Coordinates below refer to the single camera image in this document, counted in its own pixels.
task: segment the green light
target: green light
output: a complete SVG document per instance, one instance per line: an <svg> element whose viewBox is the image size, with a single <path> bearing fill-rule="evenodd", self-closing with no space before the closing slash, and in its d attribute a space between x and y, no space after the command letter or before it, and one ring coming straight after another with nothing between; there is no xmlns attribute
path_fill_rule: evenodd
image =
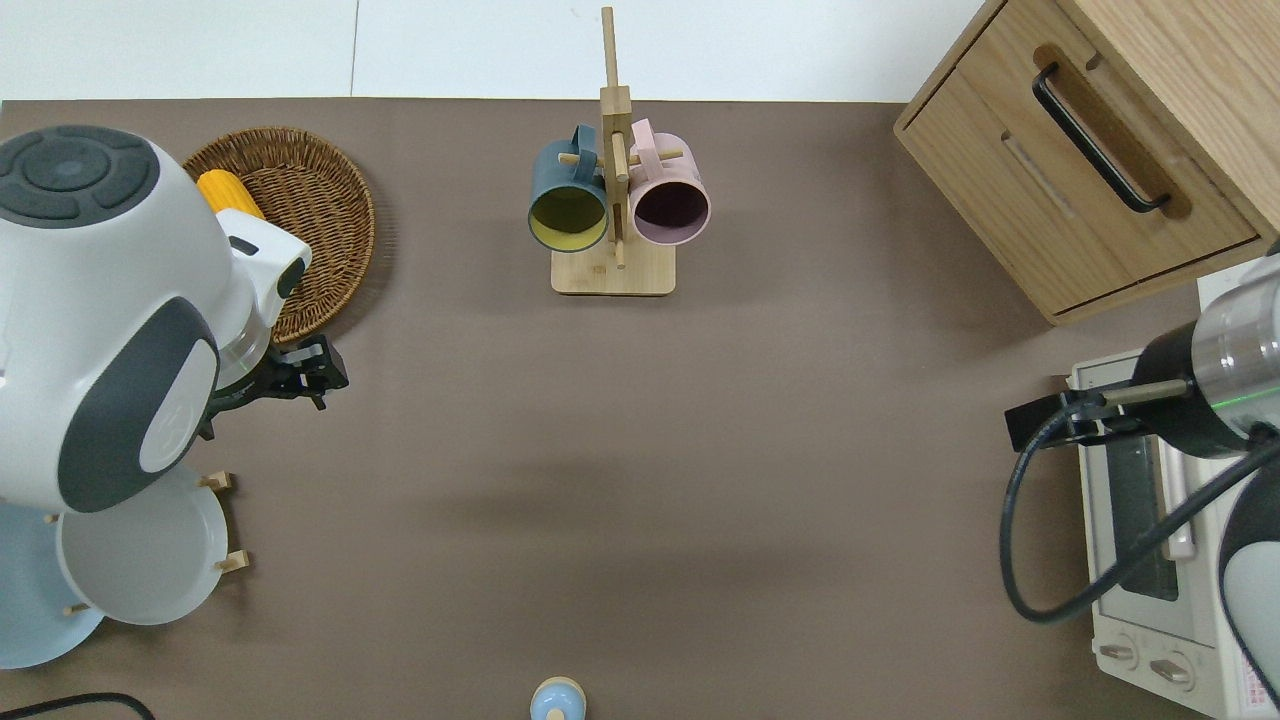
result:
<svg viewBox="0 0 1280 720"><path fill-rule="evenodd" d="M1222 407L1230 407L1233 405L1239 405L1242 402L1248 402L1251 400L1257 400L1260 397L1266 397L1268 395L1275 395L1277 392L1280 392L1280 387L1272 387L1272 388L1267 388L1267 389L1260 389L1257 392L1251 392L1249 395L1245 395L1245 396L1242 396L1242 397L1233 397L1231 400L1224 400L1221 402L1215 402L1215 404L1210 405L1210 407L1212 407L1213 410L1221 410Z"/></svg>

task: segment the oven window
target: oven window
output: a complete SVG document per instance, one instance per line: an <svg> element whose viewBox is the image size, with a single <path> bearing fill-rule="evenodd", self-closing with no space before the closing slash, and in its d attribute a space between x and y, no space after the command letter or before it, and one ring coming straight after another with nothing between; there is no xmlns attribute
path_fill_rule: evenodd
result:
<svg viewBox="0 0 1280 720"><path fill-rule="evenodd" d="M1160 521L1156 498L1160 464L1152 441L1152 436L1126 437L1106 445L1116 557L1121 557L1138 536ZM1178 569L1157 548L1143 559L1138 570L1120 583L1120 587L1156 600L1175 601Z"/></svg>

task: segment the pink mug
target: pink mug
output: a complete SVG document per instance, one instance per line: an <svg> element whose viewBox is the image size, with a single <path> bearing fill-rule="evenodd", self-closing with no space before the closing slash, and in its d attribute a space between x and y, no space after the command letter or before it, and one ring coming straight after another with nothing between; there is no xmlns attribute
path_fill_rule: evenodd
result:
<svg viewBox="0 0 1280 720"><path fill-rule="evenodd" d="M632 228L657 245L694 240L710 218L710 199L689 145L671 133L654 133L648 119L632 123L631 132L636 138L631 154L640 159L640 165L631 168L627 192ZM680 150L682 155L659 158L669 150Z"/></svg>

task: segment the white plate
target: white plate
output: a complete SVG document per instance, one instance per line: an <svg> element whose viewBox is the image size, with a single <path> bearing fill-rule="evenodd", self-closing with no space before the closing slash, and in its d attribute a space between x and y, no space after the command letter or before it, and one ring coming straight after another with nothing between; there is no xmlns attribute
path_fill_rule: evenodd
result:
<svg viewBox="0 0 1280 720"><path fill-rule="evenodd" d="M108 618L172 623L205 602L227 559L227 518L200 475L175 465L145 491L58 520L58 561L72 589Z"/></svg>
<svg viewBox="0 0 1280 720"><path fill-rule="evenodd" d="M0 670L49 662L84 642L102 621L79 602L58 568L58 530L44 510L0 503Z"/></svg>

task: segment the oven door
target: oven door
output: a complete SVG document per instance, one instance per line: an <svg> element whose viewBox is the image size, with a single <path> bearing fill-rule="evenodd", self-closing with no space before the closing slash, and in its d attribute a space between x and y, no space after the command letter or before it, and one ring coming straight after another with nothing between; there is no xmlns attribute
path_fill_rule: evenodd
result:
<svg viewBox="0 0 1280 720"><path fill-rule="evenodd" d="M1137 352L1082 364L1079 389L1129 379ZM1155 436L1119 438L1082 447L1085 520L1089 528L1091 579L1115 564L1147 529L1199 486L1196 460ZM1215 646L1213 568L1199 518L1143 559L1139 569L1098 601L1102 615Z"/></svg>

